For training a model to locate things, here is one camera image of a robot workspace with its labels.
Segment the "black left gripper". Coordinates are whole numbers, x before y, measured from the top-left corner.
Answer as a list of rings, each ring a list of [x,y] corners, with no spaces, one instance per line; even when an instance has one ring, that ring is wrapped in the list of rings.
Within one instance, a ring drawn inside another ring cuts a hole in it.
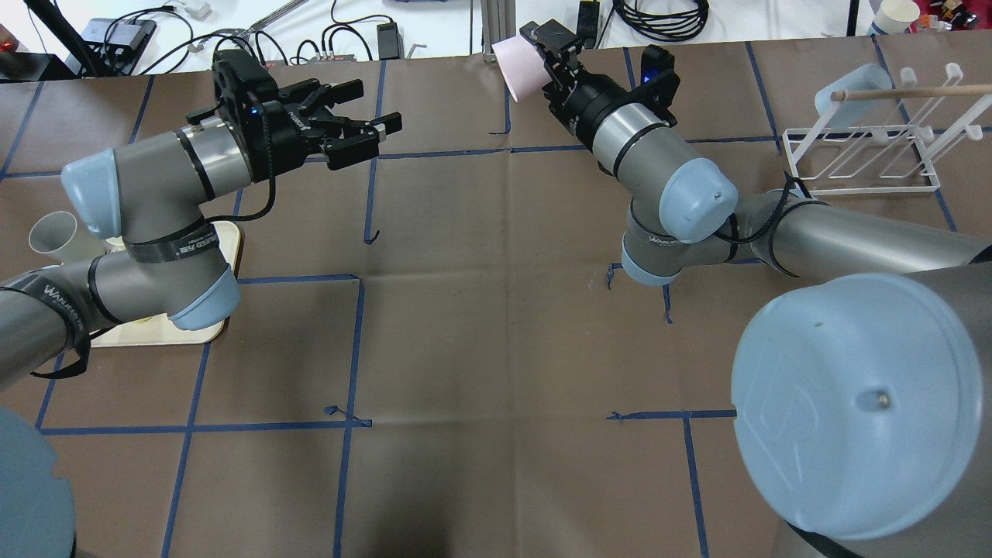
[[[364,95],[360,79],[322,84],[304,79],[279,86],[258,60],[245,50],[217,50],[212,61],[215,102],[185,116],[191,125],[205,125],[218,116],[229,129],[253,183],[280,176],[304,165],[311,146],[300,129],[312,129],[319,110],[351,102]],[[371,120],[332,116],[322,124],[322,154],[330,170],[341,170],[379,156],[379,145],[401,131],[401,113]]]

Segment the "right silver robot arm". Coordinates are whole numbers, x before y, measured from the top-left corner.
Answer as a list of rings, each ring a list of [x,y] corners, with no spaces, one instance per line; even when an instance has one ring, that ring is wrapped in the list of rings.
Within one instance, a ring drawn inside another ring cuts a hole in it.
[[[796,172],[742,197],[677,134],[673,54],[627,91],[550,20],[510,45],[515,98],[539,89],[632,200],[622,267],[663,287],[751,258],[811,280],[748,322],[731,371],[735,439],[782,520],[782,557],[990,555],[990,243],[846,211]]]

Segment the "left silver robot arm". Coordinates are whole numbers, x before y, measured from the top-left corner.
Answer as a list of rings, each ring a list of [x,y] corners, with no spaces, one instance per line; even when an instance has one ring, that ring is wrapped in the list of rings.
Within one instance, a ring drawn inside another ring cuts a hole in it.
[[[333,107],[364,95],[361,81],[309,78],[280,86],[245,50],[220,50],[212,65],[215,102],[188,113],[187,126],[67,164],[61,186],[95,238],[123,250],[89,260],[60,258],[2,285],[2,385],[39,377],[60,354],[74,363],[45,378],[88,370],[92,340],[114,326],[166,315],[199,331],[240,301],[216,220],[202,206],[279,174],[312,155],[340,170],[380,153],[401,130],[400,113],[355,120]]]

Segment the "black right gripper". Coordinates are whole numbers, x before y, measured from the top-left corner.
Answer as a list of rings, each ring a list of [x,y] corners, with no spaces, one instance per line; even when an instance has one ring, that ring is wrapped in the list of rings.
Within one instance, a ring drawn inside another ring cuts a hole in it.
[[[578,60],[584,40],[561,22],[526,22],[518,28],[518,35],[535,47],[543,70],[550,76],[550,83],[542,87],[550,113],[589,150],[603,127],[630,124],[628,136],[638,139],[649,131],[677,124],[670,106],[680,78],[669,50],[645,47],[640,84],[626,91],[609,75],[586,70]]]

